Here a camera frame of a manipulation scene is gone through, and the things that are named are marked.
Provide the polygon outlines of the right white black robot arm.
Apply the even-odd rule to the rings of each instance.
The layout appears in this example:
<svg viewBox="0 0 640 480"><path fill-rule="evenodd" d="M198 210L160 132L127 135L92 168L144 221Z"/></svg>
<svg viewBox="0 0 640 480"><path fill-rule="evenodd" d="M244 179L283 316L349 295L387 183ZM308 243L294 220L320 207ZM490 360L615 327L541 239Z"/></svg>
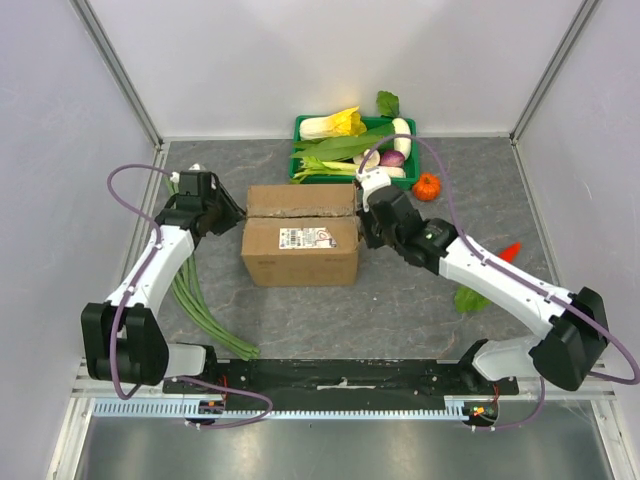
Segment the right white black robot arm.
<svg viewBox="0 0 640 480"><path fill-rule="evenodd" d="M467 392L483 392L493 381L539 375L576 391L605 350L604 301L584 287L573 293L541 281L464 240L439 218L424 219L394 185L364 186L362 221L370 248L391 247L408 264L466 286L501 307L530 331L505 341L477 341L458 368Z"/></svg>

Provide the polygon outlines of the brown cardboard express box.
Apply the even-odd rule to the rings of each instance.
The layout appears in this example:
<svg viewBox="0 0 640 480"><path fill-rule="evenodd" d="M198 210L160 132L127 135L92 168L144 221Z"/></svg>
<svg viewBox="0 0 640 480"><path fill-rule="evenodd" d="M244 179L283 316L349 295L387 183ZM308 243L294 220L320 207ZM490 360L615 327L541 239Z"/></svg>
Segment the brown cardboard express box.
<svg viewBox="0 0 640 480"><path fill-rule="evenodd" d="M359 230L351 184L252 185L241 257L260 287L356 282Z"/></svg>

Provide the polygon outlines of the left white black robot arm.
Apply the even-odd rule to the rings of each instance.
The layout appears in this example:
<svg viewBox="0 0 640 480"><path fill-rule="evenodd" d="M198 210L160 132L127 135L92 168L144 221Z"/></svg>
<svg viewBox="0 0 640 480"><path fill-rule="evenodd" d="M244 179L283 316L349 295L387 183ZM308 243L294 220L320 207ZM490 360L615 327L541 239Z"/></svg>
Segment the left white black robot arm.
<svg viewBox="0 0 640 480"><path fill-rule="evenodd" d="M159 308L180 268L207 234L220 236L244 220L219 177L200 165L173 172L177 191L156 217L145 215L152 232L141 257L101 303L87 304L80 317L89 376L108 381L118 397L184 376L198 393L219 382L219 369L205 347L168 344L157 323Z"/></svg>

